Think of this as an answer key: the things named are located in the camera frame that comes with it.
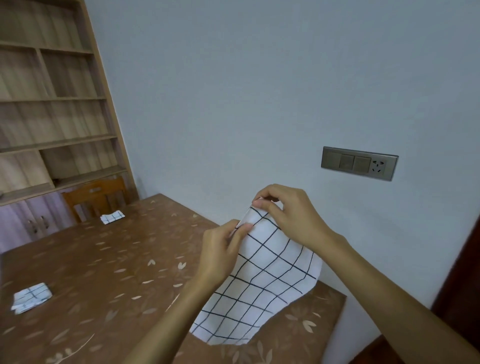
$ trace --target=hand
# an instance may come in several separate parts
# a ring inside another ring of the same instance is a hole
[[[274,204],[279,200],[283,203],[283,210]],[[322,243],[341,238],[323,221],[304,190],[271,184],[257,193],[252,205],[272,215],[290,239],[316,253],[321,250]]]
[[[204,232],[197,278],[209,288],[217,289],[227,279],[237,262],[241,242],[253,227],[248,223],[240,226],[228,244],[228,237],[239,222],[231,220]]]

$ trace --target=forearm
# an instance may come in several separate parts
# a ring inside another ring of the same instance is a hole
[[[195,318],[214,291],[215,287],[201,278],[195,277],[187,282],[176,301],[123,364],[171,363]]]
[[[335,236],[318,252],[408,364],[479,363],[479,353],[442,320]]]

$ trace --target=light switch panel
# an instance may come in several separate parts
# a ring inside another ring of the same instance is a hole
[[[391,181],[398,156],[324,146],[322,168]]]

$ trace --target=small folded towel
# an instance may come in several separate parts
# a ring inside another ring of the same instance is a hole
[[[102,220],[102,222],[105,225],[107,225],[111,222],[114,222],[114,221],[119,220],[119,219],[124,218],[124,217],[125,217],[125,215],[120,210],[117,210],[113,214],[100,216],[100,219]]]
[[[52,296],[52,292],[45,283],[39,283],[30,288],[26,288],[13,295],[12,310],[15,314],[21,314],[39,304],[42,304]]]

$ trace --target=cabinet handle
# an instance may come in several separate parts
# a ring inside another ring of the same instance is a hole
[[[48,229],[50,227],[50,225],[48,224],[47,219],[44,218],[43,216],[40,216],[40,218],[43,221],[43,226],[45,226],[45,229]]]
[[[32,225],[33,234],[36,234],[38,229],[36,228],[35,224],[31,220],[29,220],[28,222],[30,223],[30,225]]]

